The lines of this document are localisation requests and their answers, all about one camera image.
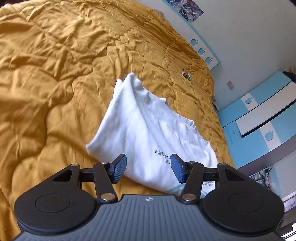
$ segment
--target metal screw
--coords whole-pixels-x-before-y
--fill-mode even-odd
[[[196,199],[196,196],[192,193],[186,193],[182,195],[182,199],[185,201],[193,201]]]
[[[101,199],[104,201],[111,201],[115,198],[115,195],[113,193],[104,193],[101,195]]]

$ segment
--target white headboard with blue trim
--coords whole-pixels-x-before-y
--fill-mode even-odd
[[[166,0],[136,0],[137,2],[164,14],[171,26],[189,42],[199,56],[207,63],[209,70],[220,64],[220,60],[205,42],[202,36],[182,15]]]

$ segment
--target mustard yellow bedspread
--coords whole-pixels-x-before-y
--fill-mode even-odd
[[[154,10],[109,0],[38,0],[0,9],[1,241],[20,232],[13,205],[22,193],[70,163],[96,163],[85,144],[116,79],[130,72],[194,120],[219,160],[233,165],[206,63]],[[94,195],[92,185],[83,188]],[[157,193],[127,178],[115,189],[119,196]]]

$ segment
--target white t-shirt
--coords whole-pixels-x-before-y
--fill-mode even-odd
[[[124,82],[117,80],[107,112],[86,149],[100,161],[112,162],[121,153],[126,154],[125,176],[176,195],[181,194],[184,184],[178,182],[170,167],[172,154],[185,162],[217,167],[214,150],[198,133],[194,122],[175,113],[165,98],[143,88],[134,73]],[[204,182],[201,197],[214,187],[213,182]]]

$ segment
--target white wall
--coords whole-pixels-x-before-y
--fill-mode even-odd
[[[296,150],[273,164],[277,177],[280,197],[296,191]]]
[[[194,1],[205,13],[192,25],[222,62],[212,72],[221,109],[296,65],[296,6],[289,0]]]

